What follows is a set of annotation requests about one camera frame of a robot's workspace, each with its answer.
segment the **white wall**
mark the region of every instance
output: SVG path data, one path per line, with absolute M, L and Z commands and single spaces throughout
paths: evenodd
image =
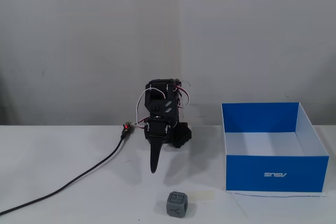
M 0 123 L 121 124 L 180 77 L 190 124 L 257 101 L 336 124 L 335 17 L 335 0 L 0 0 Z
M 180 0 L 182 79 L 193 124 L 221 102 L 300 101 L 336 124 L 336 0 Z
M 180 75 L 178 24 L 178 0 L 0 0 L 2 123 L 135 121 L 144 86 Z

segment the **blue box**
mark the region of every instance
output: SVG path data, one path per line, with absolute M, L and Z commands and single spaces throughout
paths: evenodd
M 321 192 L 328 153 L 300 103 L 223 103 L 226 189 Z

